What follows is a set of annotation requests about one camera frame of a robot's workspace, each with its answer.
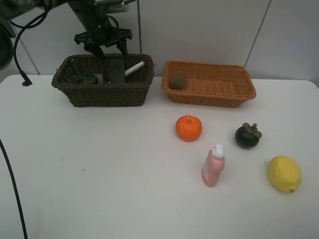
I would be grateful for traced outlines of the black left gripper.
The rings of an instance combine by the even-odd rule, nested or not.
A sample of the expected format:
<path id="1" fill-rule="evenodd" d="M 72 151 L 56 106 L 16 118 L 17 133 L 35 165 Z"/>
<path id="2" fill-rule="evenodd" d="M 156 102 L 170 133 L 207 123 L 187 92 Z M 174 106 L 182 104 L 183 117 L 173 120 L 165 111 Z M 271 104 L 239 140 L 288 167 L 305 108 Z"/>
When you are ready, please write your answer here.
<path id="1" fill-rule="evenodd" d="M 84 50 L 96 57 L 103 59 L 104 52 L 101 46 L 110 47 L 116 45 L 122 57 L 128 55 L 127 39 L 132 39 L 132 31 L 102 24 L 83 24 L 85 32 L 75 35 L 74 41 L 77 44 L 83 43 Z"/>

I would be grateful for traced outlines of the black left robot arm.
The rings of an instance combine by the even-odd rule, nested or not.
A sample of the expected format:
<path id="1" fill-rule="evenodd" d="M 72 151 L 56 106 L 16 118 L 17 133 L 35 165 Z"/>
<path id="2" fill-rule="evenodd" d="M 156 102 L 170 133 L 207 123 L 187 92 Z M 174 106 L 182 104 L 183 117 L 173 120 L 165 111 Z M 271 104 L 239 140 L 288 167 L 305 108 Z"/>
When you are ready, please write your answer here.
<path id="1" fill-rule="evenodd" d="M 0 2 L 0 64 L 6 67 L 12 60 L 16 47 L 12 44 L 15 38 L 12 19 L 32 10 L 41 8 L 44 12 L 31 24 L 21 27 L 21 30 L 31 29 L 41 24 L 48 12 L 67 3 L 75 13 L 85 32 L 77 34 L 74 40 L 83 43 L 84 49 L 98 57 L 103 56 L 101 46 L 116 45 L 122 55 L 127 55 L 127 40 L 132 39 L 129 29 L 119 27 L 112 13 L 127 12 L 129 0 L 2 0 Z"/>

